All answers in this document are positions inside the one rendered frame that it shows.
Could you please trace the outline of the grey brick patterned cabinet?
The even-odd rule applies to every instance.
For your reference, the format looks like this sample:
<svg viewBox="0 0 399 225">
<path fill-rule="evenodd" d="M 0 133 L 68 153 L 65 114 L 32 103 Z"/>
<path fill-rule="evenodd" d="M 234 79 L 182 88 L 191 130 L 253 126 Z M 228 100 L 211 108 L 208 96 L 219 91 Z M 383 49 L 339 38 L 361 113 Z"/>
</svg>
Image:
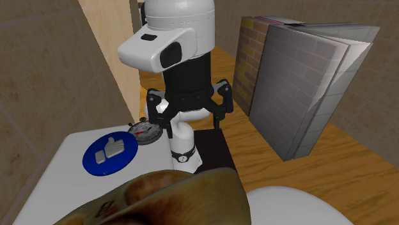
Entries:
<svg viewBox="0 0 399 225">
<path fill-rule="evenodd" d="M 281 160 L 311 153 L 378 32 L 351 22 L 242 18 L 233 97 Z"/>
</svg>

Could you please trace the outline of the light wooden door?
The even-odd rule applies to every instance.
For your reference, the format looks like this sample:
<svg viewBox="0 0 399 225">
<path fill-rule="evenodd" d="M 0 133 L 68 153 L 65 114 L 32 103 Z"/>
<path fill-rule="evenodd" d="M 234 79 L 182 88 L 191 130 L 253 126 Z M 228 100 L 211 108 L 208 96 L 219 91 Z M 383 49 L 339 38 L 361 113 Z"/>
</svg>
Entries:
<svg viewBox="0 0 399 225">
<path fill-rule="evenodd" d="M 118 47 L 141 27 L 137 0 L 78 0 L 134 120 L 139 119 L 139 70 L 120 62 Z"/>
</svg>

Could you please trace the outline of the blue thumbs-up disc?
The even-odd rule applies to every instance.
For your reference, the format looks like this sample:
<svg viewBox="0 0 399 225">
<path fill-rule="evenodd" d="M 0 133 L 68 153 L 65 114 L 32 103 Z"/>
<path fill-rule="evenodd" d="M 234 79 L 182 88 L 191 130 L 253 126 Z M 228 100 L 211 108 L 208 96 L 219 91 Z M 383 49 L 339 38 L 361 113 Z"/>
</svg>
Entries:
<svg viewBox="0 0 399 225">
<path fill-rule="evenodd" d="M 136 156 L 138 143 L 133 134 L 112 132 L 98 138 L 85 151 L 82 165 L 94 176 L 107 176 L 126 167 Z"/>
</svg>

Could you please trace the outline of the white toilet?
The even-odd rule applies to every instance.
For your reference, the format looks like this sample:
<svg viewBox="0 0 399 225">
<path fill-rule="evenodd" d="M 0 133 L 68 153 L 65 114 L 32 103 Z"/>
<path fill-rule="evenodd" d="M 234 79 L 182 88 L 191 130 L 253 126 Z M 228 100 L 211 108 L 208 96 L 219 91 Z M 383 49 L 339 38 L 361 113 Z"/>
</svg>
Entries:
<svg viewBox="0 0 399 225">
<path fill-rule="evenodd" d="M 88 147 L 98 138 L 128 132 L 129 126 L 101 128 L 68 135 L 49 162 L 13 225 L 53 225 L 90 200 L 145 173 L 172 169 L 166 132 L 154 143 L 138 145 L 132 161 L 107 176 L 89 174 L 82 165 Z M 268 186 L 247 193 L 252 225 L 353 225 L 342 213 L 307 192 Z"/>
</svg>

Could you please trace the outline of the silver stopwatch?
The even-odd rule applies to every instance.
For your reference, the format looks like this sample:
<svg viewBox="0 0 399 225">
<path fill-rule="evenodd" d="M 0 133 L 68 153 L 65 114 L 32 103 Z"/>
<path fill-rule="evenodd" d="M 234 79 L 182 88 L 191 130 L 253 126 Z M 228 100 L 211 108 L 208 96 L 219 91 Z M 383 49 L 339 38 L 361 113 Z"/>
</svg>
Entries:
<svg viewBox="0 0 399 225">
<path fill-rule="evenodd" d="M 163 129 L 150 123 L 146 117 L 140 118 L 138 123 L 129 123 L 129 127 L 128 132 L 134 135 L 140 146 L 156 142 L 163 134 Z"/>
</svg>

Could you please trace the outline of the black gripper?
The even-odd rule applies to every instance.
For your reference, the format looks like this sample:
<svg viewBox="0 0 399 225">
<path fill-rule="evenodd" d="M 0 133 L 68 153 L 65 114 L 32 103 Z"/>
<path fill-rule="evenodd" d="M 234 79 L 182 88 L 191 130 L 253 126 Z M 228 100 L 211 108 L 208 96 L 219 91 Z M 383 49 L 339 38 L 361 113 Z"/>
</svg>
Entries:
<svg viewBox="0 0 399 225">
<path fill-rule="evenodd" d="M 158 124 L 166 129 L 168 137 L 173 138 L 171 120 L 177 111 L 194 111 L 205 108 L 213 114 L 214 129 L 220 129 L 220 121 L 226 113 L 233 112 L 232 87 L 227 79 L 211 84 L 211 53 L 190 59 L 174 66 L 163 73 L 166 92 L 150 88 L 146 95 L 148 119 L 151 124 Z M 214 91 L 223 97 L 222 104 L 215 103 L 211 96 Z M 163 112 L 157 106 L 162 100 L 169 102 Z"/>
</svg>

